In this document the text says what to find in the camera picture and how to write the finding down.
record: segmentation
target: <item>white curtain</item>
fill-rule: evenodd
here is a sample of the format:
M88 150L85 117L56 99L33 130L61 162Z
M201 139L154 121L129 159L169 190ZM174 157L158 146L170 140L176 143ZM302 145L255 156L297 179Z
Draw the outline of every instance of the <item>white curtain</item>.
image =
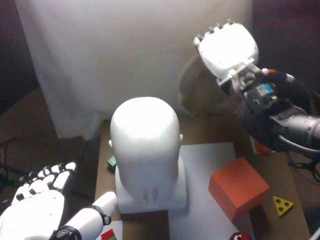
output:
M60 138L90 139L124 101L158 97L176 111L193 38L228 18L251 27L252 0L16 0Z

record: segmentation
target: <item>yellow triangle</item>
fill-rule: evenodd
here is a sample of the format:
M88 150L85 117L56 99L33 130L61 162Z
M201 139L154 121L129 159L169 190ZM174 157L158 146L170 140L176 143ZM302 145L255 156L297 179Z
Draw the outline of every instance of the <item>yellow triangle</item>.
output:
M294 203L283 198L273 196L273 201L276 207L276 211L279 217L285 215L288 211L290 211L294 207Z

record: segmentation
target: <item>green cube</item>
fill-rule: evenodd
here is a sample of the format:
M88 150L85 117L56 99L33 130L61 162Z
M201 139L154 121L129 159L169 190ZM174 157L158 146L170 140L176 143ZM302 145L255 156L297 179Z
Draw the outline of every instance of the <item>green cube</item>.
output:
M115 155L112 155L107 161L106 163L108 164L108 168L114 173L116 171L116 166L117 166L117 162L116 162L116 158Z

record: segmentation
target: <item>brown table top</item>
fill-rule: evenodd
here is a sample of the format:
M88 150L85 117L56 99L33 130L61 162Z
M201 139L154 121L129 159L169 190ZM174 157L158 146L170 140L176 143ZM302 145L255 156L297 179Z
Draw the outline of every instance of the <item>brown table top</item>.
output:
M183 145L233 142L236 157L245 157L270 185L270 190L262 204L250 211L257 240L308 240L310 238L285 153L273 153L268 156L254 154L248 134L234 115L215 116L202 121L185 116L179 118L179 123L180 133L183 134ZM116 192L115 176L107 170L106 165L106 160L113 154L108 144L109 140L110 122L106 121L101 128L96 199L105 192ZM284 217L279 218L273 196L293 202L294 208ZM121 215L117 209L112 220L123 220L124 240L169 239L168 211Z

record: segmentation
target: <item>white mannequin head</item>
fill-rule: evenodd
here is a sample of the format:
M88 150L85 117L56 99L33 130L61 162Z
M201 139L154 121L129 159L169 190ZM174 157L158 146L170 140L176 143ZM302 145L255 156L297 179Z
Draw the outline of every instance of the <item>white mannequin head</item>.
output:
M155 97L130 99L114 112L110 134L123 187L140 204L161 204L178 178L183 136L175 111Z

